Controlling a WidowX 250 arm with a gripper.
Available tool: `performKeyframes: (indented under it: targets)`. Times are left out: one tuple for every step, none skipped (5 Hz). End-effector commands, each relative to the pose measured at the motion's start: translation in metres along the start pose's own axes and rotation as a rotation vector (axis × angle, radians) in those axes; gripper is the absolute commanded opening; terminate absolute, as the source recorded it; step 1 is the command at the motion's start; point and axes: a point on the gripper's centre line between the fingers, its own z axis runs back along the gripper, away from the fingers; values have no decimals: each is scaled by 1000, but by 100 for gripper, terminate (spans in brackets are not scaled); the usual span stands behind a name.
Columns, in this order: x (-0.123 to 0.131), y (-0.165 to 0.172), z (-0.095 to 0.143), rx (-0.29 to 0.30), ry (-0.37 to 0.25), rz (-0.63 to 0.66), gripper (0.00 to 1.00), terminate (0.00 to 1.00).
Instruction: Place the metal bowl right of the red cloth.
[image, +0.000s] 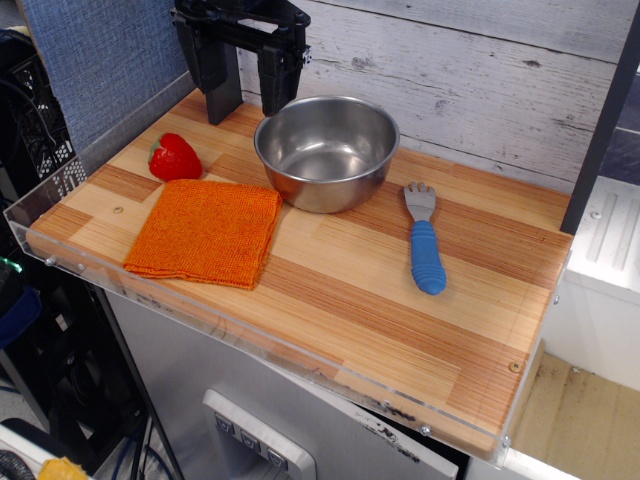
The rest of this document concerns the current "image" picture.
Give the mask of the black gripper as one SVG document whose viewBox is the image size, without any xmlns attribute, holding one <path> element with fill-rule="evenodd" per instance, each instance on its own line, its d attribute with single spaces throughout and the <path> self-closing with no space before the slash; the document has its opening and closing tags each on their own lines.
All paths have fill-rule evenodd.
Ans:
<svg viewBox="0 0 640 480">
<path fill-rule="evenodd" d="M 172 11 L 194 84 L 208 93 L 227 78 L 225 45 L 258 53 L 262 110 L 272 117 L 296 98 L 309 47 L 308 14 L 289 1 L 176 1 Z"/>
</svg>

